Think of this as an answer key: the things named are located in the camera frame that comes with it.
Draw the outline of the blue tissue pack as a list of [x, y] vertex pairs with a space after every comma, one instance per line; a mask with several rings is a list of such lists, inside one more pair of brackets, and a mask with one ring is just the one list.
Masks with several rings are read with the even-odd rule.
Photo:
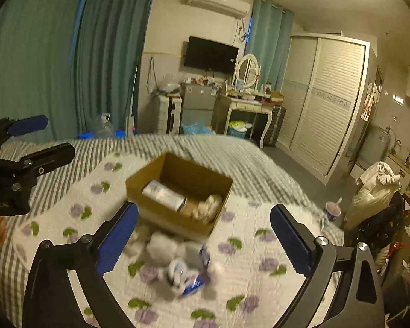
[[178, 298], [193, 295], [210, 281], [211, 255], [202, 245], [182, 244], [170, 261], [165, 279]]

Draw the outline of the white soft cloth bundle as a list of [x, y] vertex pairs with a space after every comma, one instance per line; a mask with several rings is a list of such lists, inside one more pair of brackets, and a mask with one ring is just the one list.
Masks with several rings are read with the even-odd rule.
[[200, 201], [193, 209], [192, 218], [204, 224], [210, 223], [221, 208], [222, 201], [220, 195], [210, 195], [205, 201]]

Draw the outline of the pink cup on floor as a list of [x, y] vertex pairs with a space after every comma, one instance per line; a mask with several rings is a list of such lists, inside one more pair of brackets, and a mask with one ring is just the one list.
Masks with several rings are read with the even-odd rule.
[[342, 202], [342, 197], [337, 201], [328, 201], [324, 206], [324, 212], [329, 221], [333, 222], [341, 215], [340, 204]]

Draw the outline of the white floral quilt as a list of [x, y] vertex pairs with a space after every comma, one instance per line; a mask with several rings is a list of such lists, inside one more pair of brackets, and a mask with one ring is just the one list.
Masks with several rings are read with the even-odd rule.
[[[144, 166], [136, 156], [111, 154], [44, 214], [20, 225], [11, 243], [29, 267], [44, 239], [73, 243], [112, 217], [126, 197], [126, 179]], [[221, 276], [215, 298], [176, 296], [165, 282], [169, 264], [184, 265], [200, 245], [139, 225], [106, 280], [139, 327], [271, 327], [304, 278], [291, 267], [270, 226], [269, 203], [231, 195], [205, 243]]]

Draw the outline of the white clothes pile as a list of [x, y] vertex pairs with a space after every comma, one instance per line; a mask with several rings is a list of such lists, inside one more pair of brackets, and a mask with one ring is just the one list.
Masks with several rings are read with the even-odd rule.
[[344, 230], [353, 230], [361, 222], [387, 208], [399, 188], [400, 180], [400, 175], [396, 175], [386, 162], [371, 165], [358, 178], [361, 188], [354, 195], [344, 216]]

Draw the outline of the white packaged pack in box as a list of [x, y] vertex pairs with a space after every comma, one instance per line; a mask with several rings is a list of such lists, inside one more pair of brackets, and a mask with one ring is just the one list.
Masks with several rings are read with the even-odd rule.
[[174, 212], [181, 211], [186, 204], [185, 196], [171, 190], [156, 180], [151, 180], [141, 190], [141, 193]]

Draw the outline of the white suitcase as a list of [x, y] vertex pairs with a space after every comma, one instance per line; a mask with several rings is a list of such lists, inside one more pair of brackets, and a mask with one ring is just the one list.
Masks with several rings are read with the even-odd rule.
[[159, 95], [154, 98], [154, 134], [178, 135], [181, 126], [182, 98], [176, 95]]

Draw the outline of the grey washing machine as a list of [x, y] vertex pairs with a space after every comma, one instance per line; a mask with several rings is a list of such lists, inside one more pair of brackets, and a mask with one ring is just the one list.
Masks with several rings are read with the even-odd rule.
[[370, 124], [368, 126], [364, 142], [358, 153], [356, 164], [358, 164], [361, 169], [366, 170], [376, 162], [383, 161], [389, 145], [389, 132], [378, 126]]

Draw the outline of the grey striped bed sheet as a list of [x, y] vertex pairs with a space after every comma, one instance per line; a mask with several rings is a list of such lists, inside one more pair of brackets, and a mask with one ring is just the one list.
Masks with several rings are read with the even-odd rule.
[[163, 153], [213, 169], [233, 181], [208, 249], [222, 266], [215, 290], [176, 298], [157, 278], [142, 248], [121, 255], [106, 283], [138, 327], [272, 327], [295, 297], [297, 274], [270, 226], [283, 204], [314, 235], [340, 245], [343, 235], [299, 184], [248, 141], [225, 136], [135, 136], [75, 141], [71, 164], [43, 175], [31, 193], [30, 213], [7, 221], [1, 250], [0, 305], [22, 324], [29, 267], [39, 243], [75, 242], [112, 217], [126, 196], [126, 179]]

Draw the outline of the blue plastic bag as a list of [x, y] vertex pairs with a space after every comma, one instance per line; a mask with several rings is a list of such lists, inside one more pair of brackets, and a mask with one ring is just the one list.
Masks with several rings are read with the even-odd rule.
[[197, 135], [211, 135], [214, 132], [203, 123], [193, 123], [190, 125], [182, 124], [181, 130], [184, 135], [197, 136]]

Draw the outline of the white dressing table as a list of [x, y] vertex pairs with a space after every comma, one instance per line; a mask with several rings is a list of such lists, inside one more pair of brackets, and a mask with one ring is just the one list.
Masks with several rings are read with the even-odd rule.
[[264, 146], [266, 133], [273, 120], [273, 106], [262, 104], [260, 101], [247, 101], [217, 94], [211, 120], [211, 127], [217, 134], [226, 135], [233, 111], [253, 113], [255, 115], [253, 129], [258, 115], [267, 115], [267, 121], [259, 140], [260, 149]]

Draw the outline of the waste bin under table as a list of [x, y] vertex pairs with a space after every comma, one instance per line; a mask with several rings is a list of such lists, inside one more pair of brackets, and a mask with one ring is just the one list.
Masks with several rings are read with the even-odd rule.
[[227, 128], [227, 135], [239, 139], [245, 139], [246, 134], [251, 130], [253, 125], [246, 121], [230, 121]]

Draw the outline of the white oval vanity mirror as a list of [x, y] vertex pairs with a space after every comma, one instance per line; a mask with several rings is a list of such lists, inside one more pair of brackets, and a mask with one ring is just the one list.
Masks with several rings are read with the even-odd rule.
[[235, 67], [235, 86], [241, 89], [254, 87], [260, 78], [258, 59], [249, 53], [244, 55]]

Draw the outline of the white air conditioner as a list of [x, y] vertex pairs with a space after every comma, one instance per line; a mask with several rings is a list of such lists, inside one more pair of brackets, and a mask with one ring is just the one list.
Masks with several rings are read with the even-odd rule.
[[250, 12], [250, 3], [242, 0], [186, 0], [186, 3], [237, 19], [244, 19]]

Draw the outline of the teal window curtain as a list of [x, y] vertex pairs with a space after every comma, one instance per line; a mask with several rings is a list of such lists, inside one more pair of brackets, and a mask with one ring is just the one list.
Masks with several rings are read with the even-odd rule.
[[259, 84], [270, 81], [276, 91], [283, 83], [294, 16], [270, 0], [254, 0], [245, 53], [253, 54], [261, 66]]

